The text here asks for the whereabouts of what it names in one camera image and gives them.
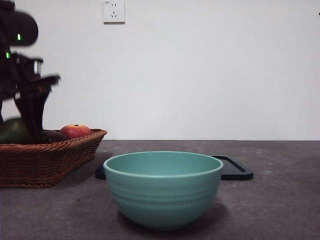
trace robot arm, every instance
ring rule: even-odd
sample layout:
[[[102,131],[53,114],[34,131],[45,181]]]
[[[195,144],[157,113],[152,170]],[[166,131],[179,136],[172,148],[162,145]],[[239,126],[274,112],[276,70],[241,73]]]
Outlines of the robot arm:
[[[3,122],[2,101],[14,99],[21,118],[41,143],[45,101],[51,85],[57,84],[60,77],[41,77],[42,59],[28,58],[10,50],[10,46],[30,46],[37,38],[36,21],[27,13],[15,11],[14,2],[0,0],[0,123]]]

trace apple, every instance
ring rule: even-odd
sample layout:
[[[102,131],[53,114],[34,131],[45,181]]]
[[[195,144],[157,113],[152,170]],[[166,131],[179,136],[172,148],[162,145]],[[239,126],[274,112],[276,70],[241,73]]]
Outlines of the apple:
[[[70,124],[61,128],[60,133],[64,134],[68,139],[75,139],[91,134],[91,130],[85,125]]]

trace black tray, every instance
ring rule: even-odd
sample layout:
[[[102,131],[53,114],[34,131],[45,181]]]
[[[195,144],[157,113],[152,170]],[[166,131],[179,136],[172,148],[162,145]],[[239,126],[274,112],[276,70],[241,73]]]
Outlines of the black tray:
[[[227,157],[227,156],[212,156],[216,159],[219,159],[223,162],[223,169],[221,180],[250,180],[253,179],[254,173],[247,166],[241,164],[237,160]],[[95,171],[95,178],[100,180],[106,180],[104,166],[101,165]]]

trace white wall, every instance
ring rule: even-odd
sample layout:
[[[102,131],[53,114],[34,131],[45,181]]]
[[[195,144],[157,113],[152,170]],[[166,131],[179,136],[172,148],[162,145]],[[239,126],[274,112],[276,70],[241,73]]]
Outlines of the white wall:
[[[39,26],[16,48],[59,73],[43,127],[105,139],[320,140],[319,0],[16,0]],[[3,117],[18,114],[6,101]]]

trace wall outlet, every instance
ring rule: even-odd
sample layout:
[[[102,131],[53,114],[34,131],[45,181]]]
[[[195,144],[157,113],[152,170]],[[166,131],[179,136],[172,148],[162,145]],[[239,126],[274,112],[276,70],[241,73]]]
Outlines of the wall outlet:
[[[103,2],[104,23],[125,23],[125,0],[105,0]]]

